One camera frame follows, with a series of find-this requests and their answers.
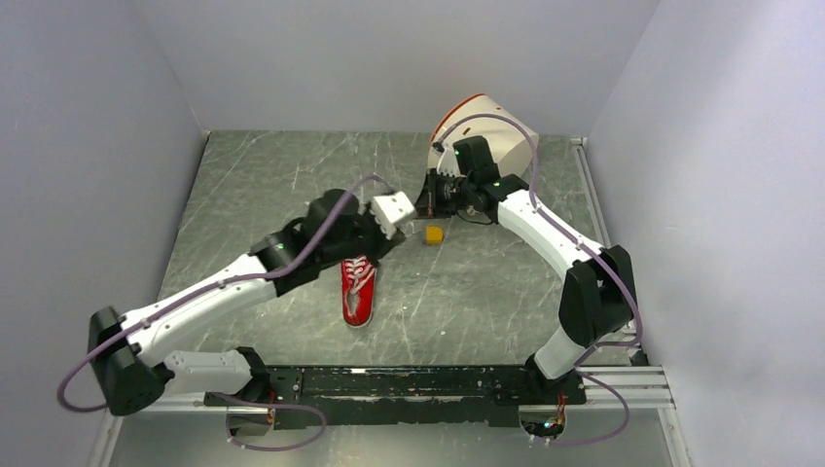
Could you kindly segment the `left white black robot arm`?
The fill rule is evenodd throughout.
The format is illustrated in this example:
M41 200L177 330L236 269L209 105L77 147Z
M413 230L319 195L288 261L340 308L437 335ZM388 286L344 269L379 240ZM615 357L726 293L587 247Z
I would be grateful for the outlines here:
M345 190L329 190L309 203L305 216L201 282L125 313L110 306L96 311L88 351L106 409L130 415L166 392L199 390L231 394L247 405L261 402L269 377L253 349L188 352L183 340L226 315L284 296L345 260L377 262L404 241L401 226L414 214L402 192L361 205Z

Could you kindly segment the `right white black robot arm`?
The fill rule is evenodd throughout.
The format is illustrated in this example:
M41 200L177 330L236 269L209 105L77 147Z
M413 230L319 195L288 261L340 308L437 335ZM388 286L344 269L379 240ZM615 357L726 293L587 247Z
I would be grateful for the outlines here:
M547 403L605 336L637 318L638 305L629 252L603 246L546 208L535 192L538 140L526 136L523 143L524 156L516 148L498 156L483 135L434 139L435 161L415 207L422 218L480 212L523 240L561 279L558 327L525 363L527 395Z

